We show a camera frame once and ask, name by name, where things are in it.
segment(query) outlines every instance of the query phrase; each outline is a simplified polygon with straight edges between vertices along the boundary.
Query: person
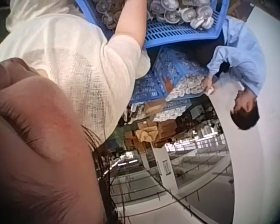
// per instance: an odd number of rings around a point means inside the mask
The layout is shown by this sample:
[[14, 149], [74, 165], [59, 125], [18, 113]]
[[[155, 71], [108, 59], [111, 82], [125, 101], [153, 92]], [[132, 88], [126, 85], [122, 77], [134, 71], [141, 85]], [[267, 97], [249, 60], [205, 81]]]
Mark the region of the person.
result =
[[0, 45], [0, 223], [120, 223], [98, 146], [146, 62], [147, 2], [126, 1], [109, 41], [72, 1], [10, 7]]
[[138, 8], [144, 3], [126, 1], [110, 40], [74, 3], [11, 0], [6, 19], [10, 34], [0, 44], [0, 61], [21, 58], [55, 82], [73, 103], [81, 124], [102, 143], [128, 105], [135, 79], [150, 69], [150, 59], [141, 50], [146, 16]]
[[257, 96], [266, 78], [265, 58], [255, 35], [243, 21], [227, 16], [222, 33], [224, 44], [221, 38], [217, 45], [211, 45], [212, 50], [209, 45], [200, 47], [201, 52], [212, 53], [203, 87], [216, 89], [231, 79], [239, 81], [244, 90], [238, 91], [231, 119], [239, 129], [248, 130], [259, 120]]

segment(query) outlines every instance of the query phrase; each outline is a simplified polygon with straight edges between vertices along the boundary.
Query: white pillar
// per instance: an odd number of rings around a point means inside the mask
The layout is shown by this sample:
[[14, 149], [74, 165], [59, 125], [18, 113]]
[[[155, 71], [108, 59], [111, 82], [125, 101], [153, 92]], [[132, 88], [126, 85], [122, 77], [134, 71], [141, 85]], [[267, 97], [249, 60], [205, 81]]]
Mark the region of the white pillar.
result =
[[142, 162], [141, 157], [137, 150], [133, 151], [134, 158], [137, 159], [139, 162]]
[[165, 146], [163, 146], [162, 148], [152, 147], [152, 149], [153, 149], [155, 161], [157, 162], [157, 166], [159, 167], [162, 185], [166, 189], [170, 190], [173, 195], [178, 194], [176, 179]]
[[141, 154], [141, 160], [142, 160], [142, 164], [143, 164], [144, 168], [149, 169], [149, 164], [148, 164], [146, 154]]

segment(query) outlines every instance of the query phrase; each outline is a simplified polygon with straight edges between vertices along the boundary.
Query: hand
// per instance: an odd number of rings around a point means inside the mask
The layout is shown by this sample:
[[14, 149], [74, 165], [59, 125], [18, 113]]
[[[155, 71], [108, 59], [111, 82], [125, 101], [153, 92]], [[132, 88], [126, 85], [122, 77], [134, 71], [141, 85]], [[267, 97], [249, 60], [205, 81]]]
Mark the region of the hand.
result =
[[207, 91], [212, 85], [213, 82], [210, 76], [205, 77], [204, 80], [202, 80], [201, 82], [201, 86], [205, 91]]

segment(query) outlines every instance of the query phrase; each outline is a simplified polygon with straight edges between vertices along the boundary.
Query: dark hair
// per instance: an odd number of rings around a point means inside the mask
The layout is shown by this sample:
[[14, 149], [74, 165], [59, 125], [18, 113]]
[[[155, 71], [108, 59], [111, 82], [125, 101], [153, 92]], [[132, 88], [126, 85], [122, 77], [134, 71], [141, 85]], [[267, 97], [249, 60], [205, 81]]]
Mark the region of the dark hair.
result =
[[231, 119], [239, 129], [245, 131], [255, 126], [259, 120], [259, 112], [257, 102], [254, 103], [250, 112], [246, 112], [243, 108], [235, 113], [230, 113]]

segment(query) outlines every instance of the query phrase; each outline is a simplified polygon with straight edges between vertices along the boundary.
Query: blue shirt sleeve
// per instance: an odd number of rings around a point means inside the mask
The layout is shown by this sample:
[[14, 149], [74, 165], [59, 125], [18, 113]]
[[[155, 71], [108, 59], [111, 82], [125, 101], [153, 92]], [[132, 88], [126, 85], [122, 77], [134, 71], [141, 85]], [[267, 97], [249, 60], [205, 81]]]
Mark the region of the blue shirt sleeve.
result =
[[229, 62], [230, 76], [258, 96], [266, 78], [266, 65], [254, 33], [244, 22], [231, 17], [224, 22], [223, 31], [226, 46], [216, 47], [207, 65], [210, 75], [219, 72], [223, 62]]

